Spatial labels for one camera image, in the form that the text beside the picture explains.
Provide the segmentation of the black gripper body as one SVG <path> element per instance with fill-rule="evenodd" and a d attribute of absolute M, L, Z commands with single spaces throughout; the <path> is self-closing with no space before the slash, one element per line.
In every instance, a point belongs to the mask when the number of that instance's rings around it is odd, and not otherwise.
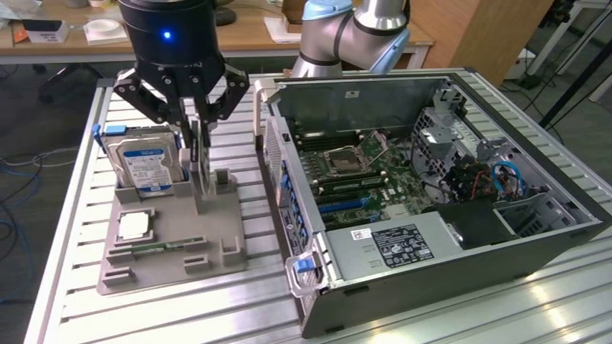
<path fill-rule="evenodd" d="M 178 95 L 191 97 L 191 77 L 205 94 L 215 88 L 226 73 L 219 49 L 213 1 L 122 1 L 121 13 L 127 25 L 137 75 L 158 90 L 175 81 Z"/>

